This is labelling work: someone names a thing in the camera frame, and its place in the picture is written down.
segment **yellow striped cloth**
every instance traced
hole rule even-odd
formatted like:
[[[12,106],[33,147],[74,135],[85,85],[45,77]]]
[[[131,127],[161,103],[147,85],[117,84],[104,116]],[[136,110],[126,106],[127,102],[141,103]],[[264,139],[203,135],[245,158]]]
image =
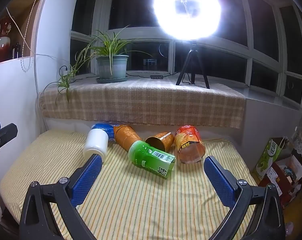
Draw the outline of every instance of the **yellow striped cloth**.
[[[86,135],[50,130],[39,136],[2,179],[0,193],[19,221],[31,181],[55,183],[84,164]],[[234,146],[226,140],[205,141],[213,155],[237,179],[256,185]],[[71,239],[56,204],[53,213],[65,239]],[[209,239],[229,208],[222,205],[203,171],[203,162],[182,164],[177,159],[168,179],[135,167],[117,144],[108,147],[102,171],[79,214],[97,239]],[[253,213],[251,206],[235,239],[240,239]]]

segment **gray plant pot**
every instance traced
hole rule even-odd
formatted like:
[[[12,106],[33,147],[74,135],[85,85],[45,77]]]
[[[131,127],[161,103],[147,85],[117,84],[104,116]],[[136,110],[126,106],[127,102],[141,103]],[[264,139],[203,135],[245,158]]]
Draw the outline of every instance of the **gray plant pot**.
[[[128,55],[114,55],[113,56],[113,72],[110,71],[109,56],[101,56],[97,58],[99,67],[100,79],[118,79],[126,77],[126,64]]]

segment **screw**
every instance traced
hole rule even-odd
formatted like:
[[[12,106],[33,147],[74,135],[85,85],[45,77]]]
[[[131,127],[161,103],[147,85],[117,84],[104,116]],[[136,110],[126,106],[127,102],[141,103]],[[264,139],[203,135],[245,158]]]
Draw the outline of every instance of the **screw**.
[[[269,183],[268,186],[269,186],[270,189],[275,189],[275,185],[273,183]]]
[[[30,184],[30,186],[31,186],[31,187],[35,187],[37,184],[38,184],[37,181],[32,181],[31,184]]]
[[[68,178],[66,178],[66,177],[60,178],[60,179],[59,179],[59,182],[60,182],[61,184],[65,184],[65,183],[68,182]]]
[[[241,186],[246,186],[248,184],[244,179],[239,179],[238,182]]]

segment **potted plant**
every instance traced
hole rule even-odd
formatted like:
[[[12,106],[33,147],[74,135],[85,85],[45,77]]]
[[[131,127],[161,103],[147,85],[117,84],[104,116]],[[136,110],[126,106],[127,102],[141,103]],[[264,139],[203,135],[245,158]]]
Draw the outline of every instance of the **potted plant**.
[[[94,55],[97,55],[99,75],[101,80],[110,79],[110,82],[114,82],[112,81],[113,79],[123,79],[126,77],[126,64],[129,56],[124,55],[124,53],[137,51],[137,52],[148,54],[146,52],[139,51],[139,50],[127,51],[126,45],[132,44],[132,41],[135,41],[136,39],[135,40],[119,39],[118,35],[121,31],[119,31],[117,34],[113,32],[113,36],[111,37],[107,33],[103,34],[102,32],[99,31],[101,35],[96,36],[95,39],[99,39],[103,43],[103,46],[101,47],[93,46],[90,48],[94,50]]]
[[[117,34],[113,33],[112,38],[108,34],[105,35],[100,31],[100,36],[92,35],[95,38],[83,50],[81,50],[79,54],[75,56],[76,62],[74,65],[70,65],[70,72],[66,75],[60,74],[61,77],[57,82],[57,90],[59,94],[61,94],[61,92],[65,90],[66,99],[68,102],[70,99],[70,84],[72,83],[72,80],[75,78],[75,75],[79,71],[80,67],[86,62],[91,61],[93,58],[97,57],[100,79],[109,80],[109,82],[114,82],[112,81],[114,79],[124,81],[123,78],[126,77],[126,64],[129,56],[123,55],[124,53],[137,51],[145,53],[152,57],[152,55],[143,51],[126,50],[125,46],[131,44],[132,41],[135,41],[136,39],[119,39],[118,35],[121,31],[119,31]],[[102,41],[104,46],[93,46],[92,44],[94,44],[97,40]]]

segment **tripod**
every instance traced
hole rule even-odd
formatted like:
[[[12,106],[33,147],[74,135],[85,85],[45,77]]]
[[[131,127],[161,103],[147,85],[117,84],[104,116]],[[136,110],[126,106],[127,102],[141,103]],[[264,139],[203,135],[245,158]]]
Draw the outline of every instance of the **tripod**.
[[[209,82],[208,82],[208,77],[205,73],[204,65],[202,64],[202,60],[201,60],[201,57],[200,57],[199,52],[198,52],[198,45],[196,44],[196,41],[191,41],[191,49],[190,49],[190,51],[187,55],[187,58],[186,58],[186,60],[183,64],[183,67],[181,69],[181,72],[180,72],[180,75],[178,77],[176,85],[177,86],[180,85],[180,83],[181,83],[181,81],[184,77],[184,74],[187,70],[190,59],[191,59],[193,54],[195,54],[198,57],[198,61],[199,61],[199,65],[200,65],[202,75],[203,75],[203,78],[204,78],[205,86],[207,87],[207,89],[210,89]],[[191,84],[195,84],[195,70],[192,66],[191,66]]]

